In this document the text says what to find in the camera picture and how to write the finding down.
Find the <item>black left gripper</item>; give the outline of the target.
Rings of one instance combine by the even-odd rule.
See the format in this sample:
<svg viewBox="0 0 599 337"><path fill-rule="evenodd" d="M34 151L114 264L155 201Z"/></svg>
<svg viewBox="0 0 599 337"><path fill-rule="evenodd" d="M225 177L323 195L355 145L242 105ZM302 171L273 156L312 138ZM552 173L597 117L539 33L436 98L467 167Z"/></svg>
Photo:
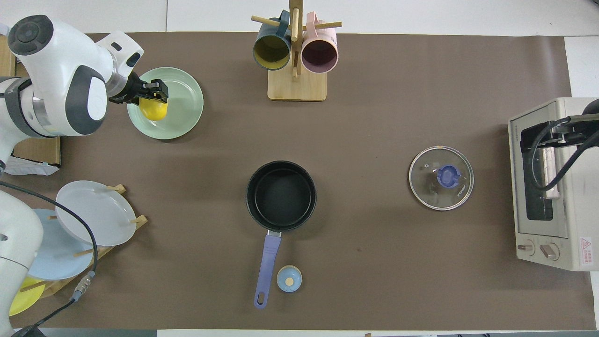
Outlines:
<svg viewBox="0 0 599 337"><path fill-rule="evenodd" d="M168 87L161 79L152 79L150 82L143 81L135 71L132 71L124 88L117 94L109 94L109 102L140 105L149 102L167 104Z"/></svg>

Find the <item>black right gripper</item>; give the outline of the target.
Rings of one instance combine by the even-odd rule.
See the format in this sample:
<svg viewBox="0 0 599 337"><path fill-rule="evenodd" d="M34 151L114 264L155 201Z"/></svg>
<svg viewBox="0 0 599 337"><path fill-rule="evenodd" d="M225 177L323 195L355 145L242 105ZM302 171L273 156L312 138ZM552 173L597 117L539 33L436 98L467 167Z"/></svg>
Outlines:
<svg viewBox="0 0 599 337"><path fill-rule="evenodd" d="M520 150L530 151L534 148L536 139L539 139L536 148L561 148L580 145L580 136L567 129L565 132L556 132L554 128L565 126L571 117L563 117L556 121L542 122L528 127L520 133Z"/></svg>

